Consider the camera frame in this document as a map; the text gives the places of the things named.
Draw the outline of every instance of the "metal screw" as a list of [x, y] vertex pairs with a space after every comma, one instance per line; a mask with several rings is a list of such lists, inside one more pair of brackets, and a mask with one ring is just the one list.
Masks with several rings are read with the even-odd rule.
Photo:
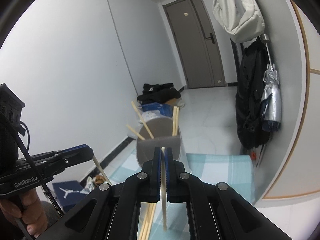
[[220, 189], [220, 190], [227, 190], [228, 189], [228, 185], [227, 184], [225, 184], [225, 183], [219, 183], [218, 184], [218, 189]]
[[99, 189], [102, 191], [108, 190], [109, 189], [109, 184], [108, 183], [102, 183], [99, 185]]
[[137, 177], [138, 177], [138, 179], [145, 179], [147, 177], [147, 174], [144, 172], [140, 172], [140, 173], [138, 173]]
[[188, 179], [190, 177], [189, 173], [183, 172], [180, 174], [181, 179]]

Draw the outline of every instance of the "white backpack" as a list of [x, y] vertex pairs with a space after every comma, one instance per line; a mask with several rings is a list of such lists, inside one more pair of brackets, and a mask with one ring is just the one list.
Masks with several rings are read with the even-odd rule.
[[230, 38], [241, 43], [263, 34], [264, 20], [255, 0], [213, 0], [213, 15]]

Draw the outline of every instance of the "gray cup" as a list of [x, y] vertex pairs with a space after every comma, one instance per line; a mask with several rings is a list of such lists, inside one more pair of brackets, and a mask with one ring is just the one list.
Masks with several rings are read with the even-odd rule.
[[153, 159], [155, 147], [172, 148], [172, 154], [174, 160], [180, 161], [184, 164], [186, 172], [191, 172], [186, 152], [183, 147], [182, 139], [180, 136], [180, 129], [178, 129], [178, 135], [172, 136], [173, 120], [170, 117], [158, 117], [146, 122], [151, 130], [154, 139], [150, 138], [146, 128], [141, 127], [139, 133], [146, 139], [137, 139], [136, 153], [139, 165], [142, 165], [149, 160]]

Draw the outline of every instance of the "chopstick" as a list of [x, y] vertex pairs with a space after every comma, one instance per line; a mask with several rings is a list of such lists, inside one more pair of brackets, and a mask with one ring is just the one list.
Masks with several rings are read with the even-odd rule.
[[153, 217], [155, 215], [156, 211], [156, 203], [148, 203], [146, 215], [141, 227], [141, 231], [139, 234], [139, 240], [148, 240], [150, 231], [151, 231], [151, 226], [153, 222]]
[[127, 127], [129, 128], [129, 130], [131, 131], [131, 132], [133, 132], [136, 136], [138, 136], [141, 140], [145, 140], [145, 138], [141, 135], [141, 134], [139, 134], [135, 129], [133, 129], [130, 125], [128, 125], [127, 124]]
[[177, 136], [178, 135], [178, 128], [179, 128], [179, 107], [177, 107], [177, 111], [176, 111], [176, 126], [175, 126], [176, 130], [174, 135]]
[[177, 107], [173, 107], [173, 123], [172, 123], [172, 136], [176, 134], [176, 118], [177, 118]]
[[153, 137], [153, 135], [152, 135], [152, 133], [151, 133], [151, 131], [150, 131], [149, 127], [147, 126], [146, 122], [143, 120], [143, 117], [141, 116], [141, 114], [140, 114], [140, 112], [139, 112], [138, 108], [136, 107], [136, 105], [134, 104], [134, 102], [133, 102], [133, 101], [131, 101], [131, 105], [132, 105], [133, 109], [136, 111], [136, 113], [138, 114], [138, 116], [139, 116], [139, 118], [140, 118], [141, 122], [143, 123], [143, 125], [144, 125], [144, 127], [146, 128], [146, 130], [147, 130], [148, 134], [150, 135], [150, 137], [151, 137], [152, 139], [154, 139], [154, 137]]
[[163, 220], [163, 231], [167, 231], [167, 185], [165, 178], [165, 161], [164, 161], [164, 150], [165, 148], [161, 148], [161, 202], [162, 202], [162, 220]]
[[141, 227], [141, 231], [140, 231], [138, 240], [142, 240], [142, 236], [143, 236], [143, 234], [145, 232], [147, 221], [150, 218], [151, 211], [152, 211], [151, 208], [150, 208], [150, 204], [151, 203], [148, 203], [148, 205], [147, 205], [146, 213], [145, 213], [145, 216], [144, 216], [144, 220], [143, 220], [143, 224], [142, 224], [142, 227]]
[[101, 165], [100, 165], [99, 161], [97, 160], [97, 158], [95, 156], [93, 156], [92, 160], [93, 160], [94, 164], [96, 165], [96, 167], [98, 168], [98, 170], [101, 172], [101, 174], [104, 177], [104, 179], [106, 180], [106, 182], [108, 182], [112, 186], [112, 183], [111, 183], [110, 179], [107, 177], [106, 173], [104, 172], [104, 170], [101, 167]]

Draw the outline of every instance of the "black cable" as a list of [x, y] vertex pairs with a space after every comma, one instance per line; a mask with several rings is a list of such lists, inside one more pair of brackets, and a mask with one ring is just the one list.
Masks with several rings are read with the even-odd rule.
[[27, 151], [29, 152], [29, 147], [30, 147], [30, 133], [29, 133], [29, 129], [28, 129], [28, 126], [27, 126], [23, 121], [20, 121], [20, 124], [22, 124], [22, 125], [24, 126], [24, 128], [26, 129], [27, 134], [28, 134]]
[[60, 206], [58, 205], [57, 201], [54, 199], [50, 189], [48, 188], [47, 184], [44, 182], [44, 179], [42, 178], [42, 175], [40, 174], [39, 170], [37, 169], [36, 165], [32, 161], [30, 154], [28, 153], [25, 145], [23, 144], [23, 141], [21, 140], [20, 136], [16, 132], [16, 130], [13, 128], [13, 126], [10, 124], [10, 122], [7, 120], [7, 118], [0, 112], [0, 123], [8, 130], [12, 138], [17, 143], [19, 149], [21, 150], [22, 154], [26, 158], [27, 162], [29, 163], [31, 169], [36, 173], [36, 176], [39, 179], [40, 185], [43, 187], [47, 197], [51, 201], [52, 205], [58, 212], [59, 216], [63, 216], [63, 211], [61, 210]]
[[260, 162], [260, 158], [262, 158], [262, 151], [263, 151], [263, 149], [264, 149], [264, 146], [265, 146], [265, 143], [261, 146], [260, 154], [259, 154], [259, 158], [258, 158], [258, 161], [257, 161], [256, 167], [258, 167], [258, 164], [259, 164], [259, 162]]

